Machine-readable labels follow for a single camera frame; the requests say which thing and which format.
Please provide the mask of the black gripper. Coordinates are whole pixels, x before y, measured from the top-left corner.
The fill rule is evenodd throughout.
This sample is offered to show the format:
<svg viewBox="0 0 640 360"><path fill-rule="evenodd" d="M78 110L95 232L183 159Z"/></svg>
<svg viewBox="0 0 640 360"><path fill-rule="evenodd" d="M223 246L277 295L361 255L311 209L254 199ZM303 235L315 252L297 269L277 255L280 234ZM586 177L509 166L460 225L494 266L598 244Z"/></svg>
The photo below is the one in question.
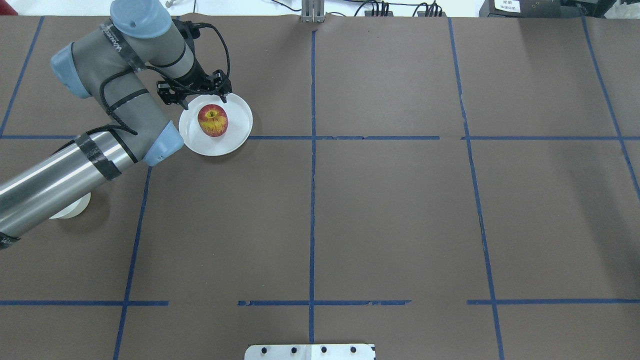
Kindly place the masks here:
<svg viewBox="0 0 640 360"><path fill-rule="evenodd" d="M193 76L175 79L162 76L157 82L157 94L163 103L179 103L184 111L189 110L188 96L213 95L220 97L223 104L227 104L227 96L233 93L233 85L229 76L223 70L216 70L212 74L195 73Z"/></svg>

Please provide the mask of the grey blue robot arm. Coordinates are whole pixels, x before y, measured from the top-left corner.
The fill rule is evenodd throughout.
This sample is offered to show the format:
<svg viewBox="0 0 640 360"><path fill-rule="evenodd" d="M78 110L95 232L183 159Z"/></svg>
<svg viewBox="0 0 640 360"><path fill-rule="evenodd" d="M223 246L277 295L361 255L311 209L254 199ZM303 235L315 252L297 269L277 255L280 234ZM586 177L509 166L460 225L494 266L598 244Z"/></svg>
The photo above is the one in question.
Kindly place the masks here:
<svg viewBox="0 0 640 360"><path fill-rule="evenodd" d="M1 186L1 248L50 219L139 162L156 166L185 145L173 121L139 77L160 76L155 90L165 105L188 109L189 96L226 101L232 91L231 59L206 72L195 54L207 22L173 18L157 0L114 0L96 30L69 43L50 59L59 82L74 96L94 99L107 123L78 133L43 161Z"/></svg>

